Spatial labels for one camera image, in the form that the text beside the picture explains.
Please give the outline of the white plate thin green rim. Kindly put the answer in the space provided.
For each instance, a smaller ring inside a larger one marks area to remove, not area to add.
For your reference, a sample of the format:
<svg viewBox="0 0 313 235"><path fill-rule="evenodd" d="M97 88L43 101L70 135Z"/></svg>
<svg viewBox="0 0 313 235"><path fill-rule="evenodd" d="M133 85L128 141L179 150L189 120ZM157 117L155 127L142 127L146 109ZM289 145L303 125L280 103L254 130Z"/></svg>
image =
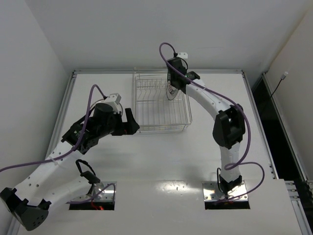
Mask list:
<svg viewBox="0 0 313 235"><path fill-rule="evenodd" d="M168 100L174 100L180 93L181 91L178 89L172 91L167 90L167 98Z"/></svg>

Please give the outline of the white plate wide green band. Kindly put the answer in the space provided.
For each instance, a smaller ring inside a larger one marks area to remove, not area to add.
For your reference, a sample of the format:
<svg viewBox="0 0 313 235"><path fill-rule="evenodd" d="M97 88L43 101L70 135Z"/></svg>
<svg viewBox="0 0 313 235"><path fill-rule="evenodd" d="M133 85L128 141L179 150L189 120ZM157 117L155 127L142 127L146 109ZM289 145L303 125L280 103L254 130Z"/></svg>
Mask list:
<svg viewBox="0 0 313 235"><path fill-rule="evenodd" d="M166 85L166 96L169 100L172 99L172 86L171 86L171 74L167 71L167 85Z"/></svg>

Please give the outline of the white plate orange sunburst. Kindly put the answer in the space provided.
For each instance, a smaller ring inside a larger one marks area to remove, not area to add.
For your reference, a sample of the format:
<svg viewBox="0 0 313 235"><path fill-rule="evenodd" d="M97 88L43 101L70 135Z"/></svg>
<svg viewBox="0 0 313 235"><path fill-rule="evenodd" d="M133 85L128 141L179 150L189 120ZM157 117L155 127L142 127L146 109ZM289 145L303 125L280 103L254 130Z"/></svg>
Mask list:
<svg viewBox="0 0 313 235"><path fill-rule="evenodd" d="M96 104L101 103L103 101L103 99L97 100L96 102L94 102L91 106L90 109L94 108Z"/></svg>

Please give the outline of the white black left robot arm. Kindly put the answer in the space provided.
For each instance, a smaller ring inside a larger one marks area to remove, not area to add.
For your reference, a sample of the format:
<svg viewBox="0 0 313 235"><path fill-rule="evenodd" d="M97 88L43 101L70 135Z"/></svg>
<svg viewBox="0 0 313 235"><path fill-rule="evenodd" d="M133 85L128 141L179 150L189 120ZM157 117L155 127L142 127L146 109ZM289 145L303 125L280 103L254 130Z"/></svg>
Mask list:
<svg viewBox="0 0 313 235"><path fill-rule="evenodd" d="M27 230L38 228L49 213L63 204L77 204L84 193L93 200L114 183L104 185L82 157L105 136L133 135L139 130L131 108L124 112L116 102L97 103L72 124L55 149L25 180L13 188L5 187L0 198L8 211Z"/></svg>

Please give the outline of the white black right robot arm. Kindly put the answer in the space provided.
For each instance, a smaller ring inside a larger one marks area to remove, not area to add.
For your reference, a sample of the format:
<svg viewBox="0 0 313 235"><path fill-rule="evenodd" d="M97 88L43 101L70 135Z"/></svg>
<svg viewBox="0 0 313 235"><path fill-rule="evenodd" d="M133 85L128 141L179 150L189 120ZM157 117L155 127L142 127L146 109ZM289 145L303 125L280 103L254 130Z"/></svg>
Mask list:
<svg viewBox="0 0 313 235"><path fill-rule="evenodd" d="M245 121L239 108L206 90L204 82L195 72L188 72L180 57L167 60L168 86L196 100L214 119L213 139L220 147L220 191L225 195L242 183L239 167L226 170L239 160L240 142L246 132Z"/></svg>

